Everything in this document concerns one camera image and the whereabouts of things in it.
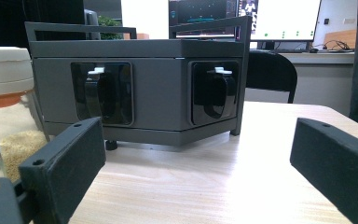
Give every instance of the desk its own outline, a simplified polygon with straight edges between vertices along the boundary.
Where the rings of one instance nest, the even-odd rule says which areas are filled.
[[[328,107],[245,102],[239,136],[119,143],[71,223],[350,223],[289,162],[298,117],[358,137]]]

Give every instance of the wall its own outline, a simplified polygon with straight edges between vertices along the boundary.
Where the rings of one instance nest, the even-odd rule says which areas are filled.
[[[168,39],[168,0],[121,1],[123,26],[136,27],[150,39]]]
[[[324,43],[326,33],[356,29],[358,0],[322,0],[313,46]],[[344,19],[353,23],[344,24]]]

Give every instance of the monitor screen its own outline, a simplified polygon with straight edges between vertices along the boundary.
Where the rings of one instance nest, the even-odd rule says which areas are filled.
[[[213,21],[238,16],[238,0],[170,0],[170,26],[199,21]],[[182,32],[177,37],[217,38],[234,37],[234,27]]]
[[[253,17],[252,41],[313,41],[321,0],[240,0]]]

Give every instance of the black office chair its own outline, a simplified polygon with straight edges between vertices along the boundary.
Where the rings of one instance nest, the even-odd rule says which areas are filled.
[[[297,71],[281,54],[262,49],[249,51],[246,88],[267,91],[288,91],[288,104],[295,99]]]

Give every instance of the black rubber foot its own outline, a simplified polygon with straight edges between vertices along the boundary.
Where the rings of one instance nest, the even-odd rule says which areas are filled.
[[[117,141],[107,140],[105,142],[105,149],[108,151],[116,150],[117,149]]]

